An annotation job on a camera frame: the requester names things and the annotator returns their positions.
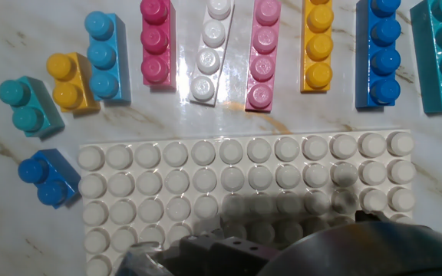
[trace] yellow building block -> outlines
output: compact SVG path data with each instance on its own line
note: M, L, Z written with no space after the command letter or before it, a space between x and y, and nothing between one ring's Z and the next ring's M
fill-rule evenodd
M332 41L332 0L304 0L301 30L302 93L330 90Z
M91 65L87 58L78 53L53 54L47 59L47 72L55 79L52 99L61 112L82 115L100 110L88 85Z

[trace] blue building block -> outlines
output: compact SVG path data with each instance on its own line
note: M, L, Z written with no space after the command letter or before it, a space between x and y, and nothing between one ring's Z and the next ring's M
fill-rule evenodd
M80 175L57 149L39 150L18 167L20 179L37 187L38 200L57 209L78 193Z
M442 112L442 0L422 1L411 19L424 112Z
M400 96L395 71L401 33L395 12L401 0L361 0L356 23L356 107L394 106Z
M90 89L94 99L130 102L125 24L115 14L93 11L84 26L90 34L87 57L93 65Z
M61 115L40 80L6 80L0 85L0 99L12 107L13 124L26 137L45 138L64 128Z

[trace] toy building block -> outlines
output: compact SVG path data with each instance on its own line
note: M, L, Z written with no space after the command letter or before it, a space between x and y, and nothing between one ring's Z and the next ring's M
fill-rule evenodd
M233 0L207 0L189 101L213 107L233 18Z
M442 112L442 0L422 1L411 19L424 112Z
M143 83L176 89L175 8L170 0L142 0Z
M39 150L18 167L20 179L37 187L38 200L57 209L78 193L80 175L57 149Z
M0 85L0 99L13 109L13 124L26 137L45 138L64 128L61 115L41 80L21 77Z
M87 58L78 53L53 54L47 59L47 72L55 79L52 98L61 112L82 115L100 110L88 86L91 69Z
M90 89L95 100L130 102L125 24L115 14L91 12L84 20L90 35Z
M395 12L401 0L361 0L356 23L356 107L394 106L400 96L395 71L401 33Z
M272 110L275 59L279 38L281 2L256 0L253 9L252 44L245 110Z
M304 0L301 30L301 78L302 93L330 90L332 68L330 53L332 40L332 0Z

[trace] teal building block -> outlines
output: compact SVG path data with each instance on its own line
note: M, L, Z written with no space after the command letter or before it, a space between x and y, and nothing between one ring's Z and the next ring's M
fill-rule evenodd
M90 89L95 100L129 103L126 27L115 14L91 12L84 20L90 35L87 57L93 65Z
M13 109L13 124L26 137L45 138L64 128L64 122L44 83L31 77L5 80L0 99Z
M411 9L417 68L425 113L442 112L442 0Z

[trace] dark blue building block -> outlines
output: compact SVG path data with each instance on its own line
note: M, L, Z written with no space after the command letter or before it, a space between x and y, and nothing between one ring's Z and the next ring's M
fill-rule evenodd
M31 77L5 80L0 99L13 109L13 124L26 137L45 138L64 128L57 108L44 83Z
M57 149L39 150L18 167L20 179L37 187L38 200L57 209L78 193L80 175Z
M442 112L442 0L422 1L411 19L424 112Z
M395 71L401 33L395 12L401 0L361 0L356 23L356 107L394 106L400 96Z
M125 24L115 14L91 12L84 20L90 35L90 89L95 100L130 102Z

